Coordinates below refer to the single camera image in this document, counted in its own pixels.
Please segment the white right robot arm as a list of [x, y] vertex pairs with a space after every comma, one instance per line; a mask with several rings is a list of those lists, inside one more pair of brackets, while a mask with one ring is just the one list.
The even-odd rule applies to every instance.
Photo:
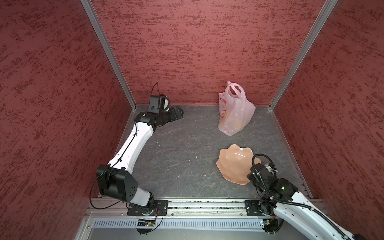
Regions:
[[278, 217], [264, 221], [264, 230], [275, 234], [287, 222], [310, 240], [364, 240], [331, 220], [299, 189], [286, 179], [278, 179], [262, 164], [253, 164], [247, 178], [264, 193], [260, 200], [245, 201], [247, 215]]

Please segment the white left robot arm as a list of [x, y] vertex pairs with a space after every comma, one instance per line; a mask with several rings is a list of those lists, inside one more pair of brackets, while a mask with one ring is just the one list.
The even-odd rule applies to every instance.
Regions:
[[138, 187], [132, 176], [135, 163], [149, 138], [158, 127], [182, 119], [181, 107], [171, 107], [164, 112], [150, 111], [139, 113], [133, 129], [117, 154], [107, 165], [97, 169], [96, 180], [102, 196], [129, 203], [139, 209], [142, 215], [149, 216], [155, 210], [153, 194]]

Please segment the pink plastic bag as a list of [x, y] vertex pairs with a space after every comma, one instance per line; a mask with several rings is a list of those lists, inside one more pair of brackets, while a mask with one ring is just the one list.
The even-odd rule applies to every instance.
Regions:
[[224, 134], [233, 136], [249, 124], [256, 106], [248, 101], [244, 89], [239, 84], [230, 81], [227, 82], [225, 91], [218, 96], [218, 128]]

